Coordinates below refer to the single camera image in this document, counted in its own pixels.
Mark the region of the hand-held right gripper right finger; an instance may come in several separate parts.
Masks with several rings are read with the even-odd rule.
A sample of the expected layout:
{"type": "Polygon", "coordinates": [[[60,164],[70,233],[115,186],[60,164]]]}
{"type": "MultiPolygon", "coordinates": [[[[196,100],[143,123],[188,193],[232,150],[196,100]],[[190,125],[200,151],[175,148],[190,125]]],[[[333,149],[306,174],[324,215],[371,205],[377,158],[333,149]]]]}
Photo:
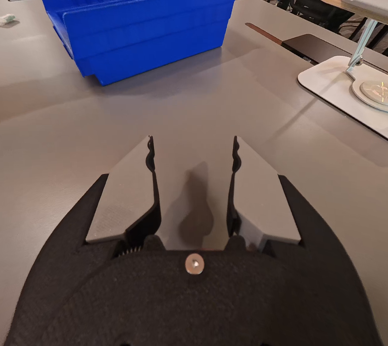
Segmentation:
{"type": "Polygon", "coordinates": [[[235,136],[227,201],[229,237],[243,238],[250,251],[270,240],[298,245],[301,236],[277,171],[241,137],[235,136]]]}

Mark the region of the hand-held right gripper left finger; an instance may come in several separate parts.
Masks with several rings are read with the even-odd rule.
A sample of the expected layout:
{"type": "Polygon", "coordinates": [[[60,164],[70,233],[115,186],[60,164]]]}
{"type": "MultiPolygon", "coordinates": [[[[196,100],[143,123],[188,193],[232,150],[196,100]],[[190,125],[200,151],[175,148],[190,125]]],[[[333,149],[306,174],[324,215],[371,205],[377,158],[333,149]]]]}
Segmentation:
{"type": "Polygon", "coordinates": [[[111,170],[86,235],[87,243],[122,240],[141,247],[161,224],[154,141],[145,137],[111,170]]]}

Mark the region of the blue plastic bin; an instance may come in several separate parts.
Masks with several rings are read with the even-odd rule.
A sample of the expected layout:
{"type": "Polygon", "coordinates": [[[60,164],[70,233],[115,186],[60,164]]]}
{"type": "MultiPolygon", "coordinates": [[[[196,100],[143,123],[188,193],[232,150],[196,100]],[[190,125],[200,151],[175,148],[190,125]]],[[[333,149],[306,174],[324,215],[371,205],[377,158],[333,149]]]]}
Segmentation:
{"type": "Polygon", "coordinates": [[[221,47],[235,0],[42,0],[83,77],[102,86],[221,47]]]}

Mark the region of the dark brown desk flap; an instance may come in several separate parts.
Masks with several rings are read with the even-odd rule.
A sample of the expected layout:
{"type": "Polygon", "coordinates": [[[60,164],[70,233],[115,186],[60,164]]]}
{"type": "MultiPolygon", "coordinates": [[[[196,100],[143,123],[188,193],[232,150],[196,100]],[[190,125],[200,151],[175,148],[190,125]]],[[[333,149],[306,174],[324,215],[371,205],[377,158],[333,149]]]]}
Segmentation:
{"type": "Polygon", "coordinates": [[[351,58],[351,54],[312,34],[303,34],[282,41],[281,46],[300,58],[318,64],[335,56],[351,58]]]}

